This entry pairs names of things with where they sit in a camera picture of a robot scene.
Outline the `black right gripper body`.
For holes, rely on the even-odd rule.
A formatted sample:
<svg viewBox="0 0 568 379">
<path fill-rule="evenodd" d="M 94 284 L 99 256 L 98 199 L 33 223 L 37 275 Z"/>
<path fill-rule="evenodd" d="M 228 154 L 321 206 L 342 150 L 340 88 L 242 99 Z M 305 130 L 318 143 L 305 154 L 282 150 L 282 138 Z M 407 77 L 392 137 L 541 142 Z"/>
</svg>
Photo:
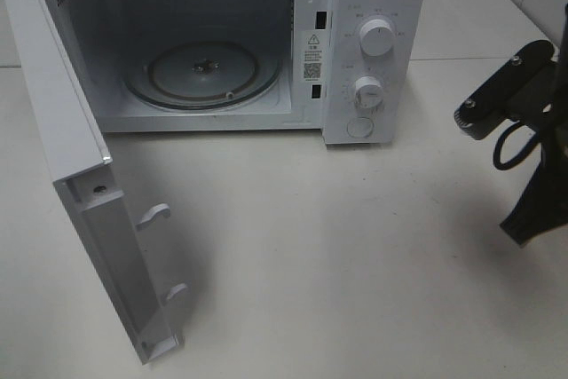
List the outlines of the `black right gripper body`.
<svg viewBox="0 0 568 379">
<path fill-rule="evenodd" d="M 523 162 L 539 146 L 540 163 L 523 191 L 521 201 L 567 200 L 567 66 L 557 63 L 530 81 L 530 91 L 522 90 L 512 101 L 518 121 L 505 135 L 522 127 L 533 130 L 521 150 L 505 162 L 510 170 Z"/>
</svg>

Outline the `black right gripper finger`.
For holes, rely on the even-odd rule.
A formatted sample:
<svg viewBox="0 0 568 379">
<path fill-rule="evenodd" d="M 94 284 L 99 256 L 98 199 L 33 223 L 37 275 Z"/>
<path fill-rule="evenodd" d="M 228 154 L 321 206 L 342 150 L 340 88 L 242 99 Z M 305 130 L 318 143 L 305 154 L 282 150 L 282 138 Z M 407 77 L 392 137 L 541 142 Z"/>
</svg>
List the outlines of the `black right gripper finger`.
<svg viewBox="0 0 568 379">
<path fill-rule="evenodd" d="M 541 162 L 501 229 L 518 245 L 567 224 L 567 166 Z"/>
</svg>

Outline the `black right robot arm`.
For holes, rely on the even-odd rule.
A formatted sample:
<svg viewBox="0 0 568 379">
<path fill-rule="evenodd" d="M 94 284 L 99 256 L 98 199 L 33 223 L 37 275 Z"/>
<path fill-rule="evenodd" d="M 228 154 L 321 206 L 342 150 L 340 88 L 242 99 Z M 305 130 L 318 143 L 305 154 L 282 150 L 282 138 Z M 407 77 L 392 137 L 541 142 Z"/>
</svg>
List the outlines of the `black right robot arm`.
<svg viewBox="0 0 568 379">
<path fill-rule="evenodd" d="M 534 237 L 567 224 L 567 31 L 563 31 L 551 88 L 550 110 L 544 123 L 511 159 L 504 162 L 501 150 L 523 122 L 515 122 L 498 137 L 493 166 L 510 170 L 540 147 L 540 163 L 515 208 L 501 222 L 501 229 L 519 247 Z"/>
</svg>

